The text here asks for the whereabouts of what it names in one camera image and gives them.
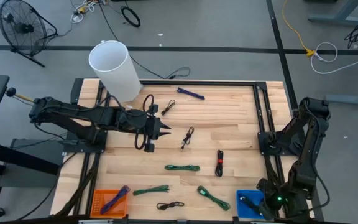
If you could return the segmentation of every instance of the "orange basket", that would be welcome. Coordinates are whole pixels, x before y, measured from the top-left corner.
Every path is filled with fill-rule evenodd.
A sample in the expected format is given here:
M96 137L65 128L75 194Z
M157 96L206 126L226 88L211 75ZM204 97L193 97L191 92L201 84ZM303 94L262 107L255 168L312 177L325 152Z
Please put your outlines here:
M95 190L92 200L91 218L123 218L127 213L127 195L120 198L105 214L100 214L102 207L109 203L119 190Z

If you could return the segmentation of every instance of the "wooden table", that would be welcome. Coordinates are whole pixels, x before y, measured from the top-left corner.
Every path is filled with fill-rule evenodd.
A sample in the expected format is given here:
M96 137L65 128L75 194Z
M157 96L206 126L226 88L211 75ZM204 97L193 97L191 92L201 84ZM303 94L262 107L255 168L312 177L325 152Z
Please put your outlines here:
M291 120L285 89L282 82L266 84L275 129L280 130ZM98 85L98 79L85 79L78 104L94 106ZM199 100L179 94L176 92L178 86L204 95L206 99ZM157 115L172 128L172 133L154 142L154 153L146 153L134 148L133 134L108 132L96 189L120 189L123 185L128 185L132 190L163 184L170 186L169 193L138 196L130 194L127 213L133 219L232 220L232 217L237 216L236 190L255 189L260 178L266 177L264 158L260 155L257 142L259 123L253 88L224 85L146 85L134 101L123 105L140 109L144 98L150 93L160 106L160 112L171 99L176 101L176 105L165 116L161 116L160 112ZM259 95L265 128L269 130L260 90ZM191 143L181 151L181 141L190 126L195 128ZM218 149L224 151L223 177L214 175ZM51 214L58 212L77 188L83 156L76 155L63 167ZM282 156L281 159L287 178L296 158ZM201 170L167 171L164 169L167 164L199 165ZM231 209L225 212L199 195L196 191L199 185L205 186L215 197L228 202ZM88 190L85 190L80 213L84 213L87 194ZM160 202L174 201L183 202L185 206L165 211L156 209L156 204Z

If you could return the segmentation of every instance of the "electric fan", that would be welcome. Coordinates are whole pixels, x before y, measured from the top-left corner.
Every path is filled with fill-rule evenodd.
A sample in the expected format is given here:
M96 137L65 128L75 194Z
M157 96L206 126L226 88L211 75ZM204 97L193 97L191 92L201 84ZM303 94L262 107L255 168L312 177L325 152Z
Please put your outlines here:
M44 21L53 27L53 34L47 34ZM45 67L33 56L47 47L48 40L58 35L57 29L30 4L22 0L5 0L0 5L0 29L12 52Z

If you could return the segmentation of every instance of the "white plastic cup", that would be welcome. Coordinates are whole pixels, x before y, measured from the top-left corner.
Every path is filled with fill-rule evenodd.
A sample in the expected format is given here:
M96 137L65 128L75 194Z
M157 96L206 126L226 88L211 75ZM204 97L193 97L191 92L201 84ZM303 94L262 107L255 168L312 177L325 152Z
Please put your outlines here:
M98 44L89 54L89 65L119 101L131 101L139 94L139 77L123 43L110 40Z

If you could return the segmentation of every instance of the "blue tray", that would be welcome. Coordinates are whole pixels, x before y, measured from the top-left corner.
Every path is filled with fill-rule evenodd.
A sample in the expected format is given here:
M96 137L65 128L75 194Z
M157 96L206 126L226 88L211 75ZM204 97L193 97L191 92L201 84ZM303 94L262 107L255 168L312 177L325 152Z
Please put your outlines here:
M239 193L246 195L255 205L258 205L264 198L264 194L259 190L237 190L237 215L239 218L264 219L263 216L256 214L244 202L240 201Z

